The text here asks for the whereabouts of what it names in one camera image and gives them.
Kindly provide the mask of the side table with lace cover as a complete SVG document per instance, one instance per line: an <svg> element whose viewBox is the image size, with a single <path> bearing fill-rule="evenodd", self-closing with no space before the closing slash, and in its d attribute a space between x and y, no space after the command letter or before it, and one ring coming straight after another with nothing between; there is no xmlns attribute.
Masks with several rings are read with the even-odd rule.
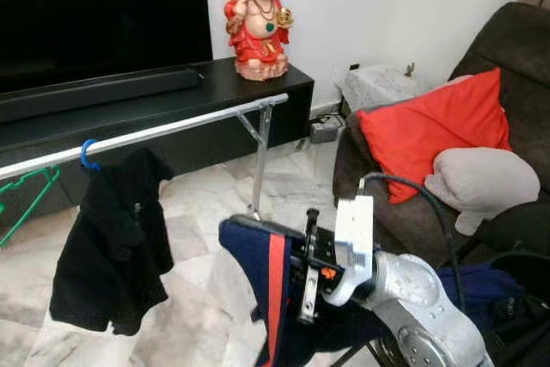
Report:
<svg viewBox="0 0 550 367"><path fill-rule="evenodd" d="M349 69L334 87L340 92L338 112L349 115L358 109L385 107L396 102L425 95L429 87L416 76L404 76L405 67L374 64Z"/></svg>

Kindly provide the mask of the red laughing Buddha statue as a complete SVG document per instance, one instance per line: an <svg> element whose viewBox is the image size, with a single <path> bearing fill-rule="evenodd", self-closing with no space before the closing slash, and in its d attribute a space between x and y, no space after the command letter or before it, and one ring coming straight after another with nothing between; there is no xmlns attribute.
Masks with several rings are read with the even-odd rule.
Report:
<svg viewBox="0 0 550 367"><path fill-rule="evenodd" d="M285 75L290 62L284 45L294 20L283 0L229 0L223 13L236 72L256 82Z"/></svg>

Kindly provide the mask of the black shirt with green logo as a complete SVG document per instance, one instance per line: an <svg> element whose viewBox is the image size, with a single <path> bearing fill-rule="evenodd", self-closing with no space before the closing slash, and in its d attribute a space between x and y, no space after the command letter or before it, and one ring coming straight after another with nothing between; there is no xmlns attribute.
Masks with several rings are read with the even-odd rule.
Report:
<svg viewBox="0 0 550 367"><path fill-rule="evenodd" d="M168 300L162 276L174 260L160 185L174 175L149 148L89 172L52 277L52 320L132 336L149 309Z"/></svg>

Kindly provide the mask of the black soundbar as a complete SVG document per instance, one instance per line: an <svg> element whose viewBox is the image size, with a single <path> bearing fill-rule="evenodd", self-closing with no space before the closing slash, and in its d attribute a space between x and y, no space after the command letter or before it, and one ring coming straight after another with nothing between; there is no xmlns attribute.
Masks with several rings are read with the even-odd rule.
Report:
<svg viewBox="0 0 550 367"><path fill-rule="evenodd" d="M18 89L0 96L0 123L158 95L174 89L196 88L201 77L190 67L168 67Z"/></svg>

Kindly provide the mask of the black television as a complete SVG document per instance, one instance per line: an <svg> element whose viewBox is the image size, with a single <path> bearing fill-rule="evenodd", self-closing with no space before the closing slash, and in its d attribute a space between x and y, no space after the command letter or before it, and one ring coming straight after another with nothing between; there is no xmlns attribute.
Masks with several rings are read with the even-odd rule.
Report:
<svg viewBox="0 0 550 367"><path fill-rule="evenodd" d="M207 0L0 0L0 93L211 57Z"/></svg>

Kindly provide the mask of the navy shirt red striped collar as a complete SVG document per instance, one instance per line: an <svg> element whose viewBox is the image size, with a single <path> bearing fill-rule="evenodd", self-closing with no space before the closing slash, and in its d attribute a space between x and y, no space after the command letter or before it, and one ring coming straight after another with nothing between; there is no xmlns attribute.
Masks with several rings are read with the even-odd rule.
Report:
<svg viewBox="0 0 550 367"><path fill-rule="evenodd" d="M292 323L287 320L288 278L290 277L291 229L274 222L256 221L236 214L219 226L220 244L244 273L255 299L251 316L264 323L266 339L255 367L303 367L315 354L302 344L286 346L285 339ZM325 352L336 352L330 348Z"/></svg>

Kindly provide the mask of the red cushion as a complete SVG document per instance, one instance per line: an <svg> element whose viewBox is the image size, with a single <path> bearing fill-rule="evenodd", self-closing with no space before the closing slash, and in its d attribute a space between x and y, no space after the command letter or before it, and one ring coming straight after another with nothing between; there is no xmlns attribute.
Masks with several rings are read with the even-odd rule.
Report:
<svg viewBox="0 0 550 367"><path fill-rule="evenodd" d="M389 107L355 114L370 154L385 174L423 185L444 150L511 150L500 104L500 69L465 76Z"/></svg>

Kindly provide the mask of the dark brown sofa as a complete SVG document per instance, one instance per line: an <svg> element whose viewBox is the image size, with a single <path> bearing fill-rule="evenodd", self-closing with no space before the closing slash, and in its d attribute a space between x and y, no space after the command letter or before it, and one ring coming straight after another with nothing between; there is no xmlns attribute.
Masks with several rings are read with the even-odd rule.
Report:
<svg viewBox="0 0 550 367"><path fill-rule="evenodd" d="M500 69L500 104L510 125L510 151L534 168L540 186L535 201L545 202L550 207L549 40L549 9L523 3L506 4L480 30L453 70L449 82ZM360 111L347 116L346 129L339 139L333 172L335 199L352 199L361 189L361 179L365 175L382 172L358 130L355 114ZM365 185L380 214L380 223L401 240L412 238L410 218L421 202L429 202L417 192L416 186L417 183L400 177L394 177L392 182L374 180Z"/></svg>

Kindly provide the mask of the grey power strip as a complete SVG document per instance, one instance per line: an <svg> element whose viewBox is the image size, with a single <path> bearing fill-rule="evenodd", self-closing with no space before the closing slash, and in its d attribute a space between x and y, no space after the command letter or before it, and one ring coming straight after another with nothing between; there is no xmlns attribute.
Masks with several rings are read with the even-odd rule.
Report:
<svg viewBox="0 0 550 367"><path fill-rule="evenodd" d="M324 144L334 142L345 127L345 119L338 114L322 114L309 122L309 142Z"/></svg>

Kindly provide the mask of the silver metal clothes rack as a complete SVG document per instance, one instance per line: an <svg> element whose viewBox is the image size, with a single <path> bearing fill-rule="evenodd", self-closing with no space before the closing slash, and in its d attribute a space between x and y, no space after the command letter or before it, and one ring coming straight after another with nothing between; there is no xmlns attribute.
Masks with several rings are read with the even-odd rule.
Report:
<svg viewBox="0 0 550 367"><path fill-rule="evenodd" d="M289 99L290 97L286 93L282 95L260 97L260 99L256 101L235 105L235 107L219 109L219 111L216 112L188 117L188 119L178 120L178 122L103 139L101 142L95 143L94 146L88 150L88 155L108 150L116 150L126 144L146 142L146 140L151 140L156 137L175 134L176 132L184 130L192 130L193 127L220 122L220 120L235 117L240 120L240 123L243 124L245 130L248 131L252 139L258 143L258 149L256 150L256 157L258 157L258 163L256 163L255 168L256 177L253 179L252 198L247 209L247 214L256 219L260 219L262 217L262 214L260 214L260 195L262 194L264 180L266 152L268 147L270 147L272 108L287 102ZM71 160L76 159L79 160L79 151L80 147L70 148L70 150L52 152L50 155L44 155L43 157L8 164L8 166L0 168L0 180L7 180L12 177L19 179L21 175L27 174L35 169L59 166L59 164L64 162L71 162Z"/></svg>

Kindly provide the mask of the beige cushion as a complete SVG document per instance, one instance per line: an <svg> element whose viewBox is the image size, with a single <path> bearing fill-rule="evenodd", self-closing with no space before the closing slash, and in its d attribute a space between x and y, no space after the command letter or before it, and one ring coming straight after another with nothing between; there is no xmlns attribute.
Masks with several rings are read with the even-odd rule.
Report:
<svg viewBox="0 0 550 367"><path fill-rule="evenodd" d="M441 151L425 176L425 189L459 212L455 229L467 236L484 219L534 202L539 187L534 168L515 152L487 147Z"/></svg>

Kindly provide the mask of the blue plastic hanger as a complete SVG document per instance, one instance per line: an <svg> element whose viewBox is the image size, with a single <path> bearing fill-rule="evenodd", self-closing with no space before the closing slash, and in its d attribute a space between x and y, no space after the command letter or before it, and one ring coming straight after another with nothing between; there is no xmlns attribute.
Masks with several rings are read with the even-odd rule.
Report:
<svg viewBox="0 0 550 367"><path fill-rule="evenodd" d="M80 167L82 167L82 169L85 169L87 171L100 170L100 164L97 162L91 162L88 158L88 150L90 150L90 148L93 147L95 143L97 143L97 139L90 138L85 140L85 142L82 143L82 147L80 147L80 151L79 151Z"/></svg>

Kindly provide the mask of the black TV cabinet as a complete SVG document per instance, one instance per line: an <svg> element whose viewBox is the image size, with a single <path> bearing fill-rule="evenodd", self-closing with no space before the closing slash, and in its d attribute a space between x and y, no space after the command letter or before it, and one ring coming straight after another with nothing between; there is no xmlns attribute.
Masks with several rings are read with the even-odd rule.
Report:
<svg viewBox="0 0 550 367"><path fill-rule="evenodd" d="M123 162L152 150L176 174L248 157L308 135L315 80L290 67L264 82L248 81L230 59L196 64L196 87L0 123L0 225L79 205L87 162Z"/></svg>

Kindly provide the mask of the green plastic hanger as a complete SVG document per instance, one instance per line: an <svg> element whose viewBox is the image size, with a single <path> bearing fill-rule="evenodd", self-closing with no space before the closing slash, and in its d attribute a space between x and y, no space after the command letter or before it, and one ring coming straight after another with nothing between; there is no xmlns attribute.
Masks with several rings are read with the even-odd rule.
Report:
<svg viewBox="0 0 550 367"><path fill-rule="evenodd" d="M62 170L60 170L59 166L43 167L40 169L35 169L31 172L27 172L27 174L21 175L21 177L16 181L5 183L5 185L0 187L0 195L4 195L7 192L20 189L20 187L23 187L28 180L36 177L36 175L42 175L42 177L45 178L44 186L42 187L42 189L40 189L39 193L35 195L32 201L28 203L28 206L25 207L25 211L10 226L8 233L5 233L3 237L0 237L0 247L4 247L8 244L8 242L10 242L13 235L24 224L24 222L28 220L36 207L38 207L40 202L42 202L42 199L45 197L45 195L50 192L52 186L54 186L55 183L58 182L61 174Z"/></svg>

